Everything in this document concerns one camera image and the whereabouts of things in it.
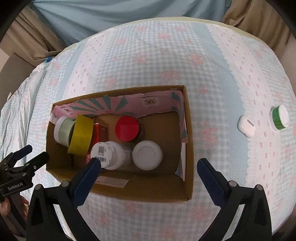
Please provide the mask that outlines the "person left hand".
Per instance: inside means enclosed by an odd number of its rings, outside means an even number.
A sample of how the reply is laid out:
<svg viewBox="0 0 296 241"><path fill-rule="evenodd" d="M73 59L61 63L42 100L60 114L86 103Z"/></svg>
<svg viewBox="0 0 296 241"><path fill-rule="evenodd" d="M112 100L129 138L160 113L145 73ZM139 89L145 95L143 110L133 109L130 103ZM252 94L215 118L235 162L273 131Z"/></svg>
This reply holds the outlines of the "person left hand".
<svg viewBox="0 0 296 241"><path fill-rule="evenodd" d="M20 196L20 200L22 205L23 217L25 220L27 220L29 201L23 196ZM10 213L10 211L11 211L10 201L7 198L5 198L4 201L1 202L1 216L3 218L6 218Z"/></svg>

